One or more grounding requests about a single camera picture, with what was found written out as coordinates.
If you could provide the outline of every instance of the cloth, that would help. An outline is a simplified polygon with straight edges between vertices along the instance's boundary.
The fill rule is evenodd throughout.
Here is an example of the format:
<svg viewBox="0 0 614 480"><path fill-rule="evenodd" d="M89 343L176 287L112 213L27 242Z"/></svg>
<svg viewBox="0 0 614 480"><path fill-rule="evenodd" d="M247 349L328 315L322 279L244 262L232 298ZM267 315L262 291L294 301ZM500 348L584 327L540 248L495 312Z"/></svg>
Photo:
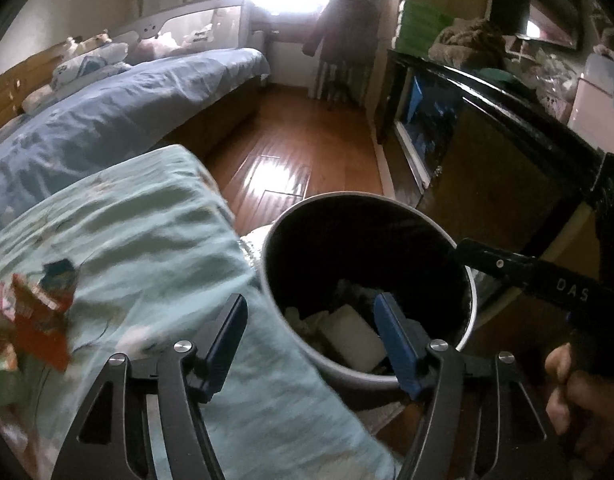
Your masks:
<svg viewBox="0 0 614 480"><path fill-rule="evenodd" d="M54 69L52 90L58 90L79 77L86 76L107 65L119 63L127 57L127 43L107 43L80 56L63 61Z"/></svg>
<svg viewBox="0 0 614 480"><path fill-rule="evenodd" d="M223 390L201 409L225 478L395 478L397 462L322 381L260 292L231 220L206 168L170 146L80 180L0 233L0 279L65 257L79 268L65 374L30 356L21 363L30 394L14 410L24 430L17 453L31 456L33 478L49 480L111 354L154 355L190 339L235 292L247 301L247 328ZM7 415L0 420L11 426ZM164 480L158 440L153 455Z"/></svg>
<svg viewBox="0 0 614 480"><path fill-rule="evenodd" d="M0 144L9 139L24 123L30 119L31 116L22 114L7 121L0 127Z"/></svg>
<svg viewBox="0 0 614 480"><path fill-rule="evenodd" d="M462 20L442 30L429 59L459 69L503 68L504 38L487 20Z"/></svg>
<svg viewBox="0 0 614 480"><path fill-rule="evenodd" d="M373 64L379 14L368 0L331 0L303 45L314 56L322 41L321 61L330 64Z"/></svg>
<svg viewBox="0 0 614 480"><path fill-rule="evenodd" d="M89 86L96 81L102 81L108 77L113 75L122 74L123 72L127 72L130 70L132 66L130 64L120 62L114 63L113 65L107 65L101 68L100 70L96 70L95 72L90 72L87 75L82 77L78 77L73 81L61 86L55 92L49 94L42 102L40 102L35 110L31 113L33 115L41 113L45 108L48 108L56 103L59 103L63 99L67 99L70 95L75 94L78 91L81 91L85 86Z"/></svg>
<svg viewBox="0 0 614 480"><path fill-rule="evenodd" d="M171 32L160 34L154 38L139 41L127 55L125 61L137 65L145 61L154 61L170 56L178 48L178 43L172 38Z"/></svg>
<svg viewBox="0 0 614 480"><path fill-rule="evenodd" d="M529 86L525 85L519 78L505 70L481 68L472 71L472 73L474 76L484 79L505 92L516 94L530 103L540 104L538 97L536 97L535 90L530 89Z"/></svg>
<svg viewBox="0 0 614 480"><path fill-rule="evenodd" d="M45 108L0 143L0 229L81 178L145 153L254 76L257 50L141 63Z"/></svg>

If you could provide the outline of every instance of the gray trash can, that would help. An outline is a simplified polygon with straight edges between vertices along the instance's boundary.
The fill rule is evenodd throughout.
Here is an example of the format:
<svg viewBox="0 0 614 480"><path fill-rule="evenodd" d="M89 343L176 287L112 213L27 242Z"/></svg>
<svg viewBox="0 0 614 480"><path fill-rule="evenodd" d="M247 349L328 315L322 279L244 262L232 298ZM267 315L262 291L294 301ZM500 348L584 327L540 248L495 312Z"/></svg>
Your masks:
<svg viewBox="0 0 614 480"><path fill-rule="evenodd" d="M261 280L283 325L335 389L397 390L393 375L360 373L315 351L282 311L295 306L304 318L326 310L344 278L391 292L407 317L460 350L474 325L476 289L453 248L449 235L413 208L367 193L328 193L294 205L273 224Z"/></svg>

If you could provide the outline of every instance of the plastic bag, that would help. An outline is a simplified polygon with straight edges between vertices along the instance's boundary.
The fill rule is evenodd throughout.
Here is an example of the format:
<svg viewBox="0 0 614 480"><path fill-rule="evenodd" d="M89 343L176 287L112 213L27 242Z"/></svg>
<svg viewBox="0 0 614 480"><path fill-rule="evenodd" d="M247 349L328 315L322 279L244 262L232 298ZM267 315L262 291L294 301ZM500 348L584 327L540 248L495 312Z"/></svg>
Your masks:
<svg viewBox="0 0 614 480"><path fill-rule="evenodd" d="M572 103L578 90L578 74L555 54L546 54L539 49L535 66L523 78L529 88L542 88L562 100Z"/></svg>

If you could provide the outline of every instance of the white wall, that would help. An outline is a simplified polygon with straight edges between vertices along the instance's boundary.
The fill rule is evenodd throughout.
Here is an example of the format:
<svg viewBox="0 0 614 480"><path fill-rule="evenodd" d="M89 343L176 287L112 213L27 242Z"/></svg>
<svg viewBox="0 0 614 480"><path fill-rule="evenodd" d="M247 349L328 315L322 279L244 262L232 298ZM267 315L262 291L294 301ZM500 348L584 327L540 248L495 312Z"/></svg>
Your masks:
<svg viewBox="0 0 614 480"><path fill-rule="evenodd" d="M320 49L316 56L303 54L300 43L274 41L267 53L271 68L269 80L272 83L309 88L318 70Z"/></svg>
<svg viewBox="0 0 614 480"><path fill-rule="evenodd" d="M0 74L67 36L88 38L132 19L130 0L28 0L0 43Z"/></svg>

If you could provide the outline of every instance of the light blue blanket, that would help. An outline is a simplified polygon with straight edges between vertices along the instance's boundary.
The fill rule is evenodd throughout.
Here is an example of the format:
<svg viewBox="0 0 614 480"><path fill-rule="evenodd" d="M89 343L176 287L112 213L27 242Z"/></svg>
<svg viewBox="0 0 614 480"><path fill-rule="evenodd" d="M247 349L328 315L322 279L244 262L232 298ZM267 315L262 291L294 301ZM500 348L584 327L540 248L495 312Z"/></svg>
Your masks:
<svg viewBox="0 0 614 480"><path fill-rule="evenodd" d="M266 73L257 50L211 50L141 63L46 108L0 144L0 230L69 184L145 153Z"/></svg>
<svg viewBox="0 0 614 480"><path fill-rule="evenodd" d="M171 146L85 178L1 231L0 280L65 257L80 269L65 374L34 358L23 363L30 391L18 411L38 479L49 480L78 406L111 354L146 356L190 338L234 292L249 305L247 329L223 391L202 410L226 479L395 477L397 462L280 325L231 220L206 168ZM162 471L162 447L155 458Z"/></svg>

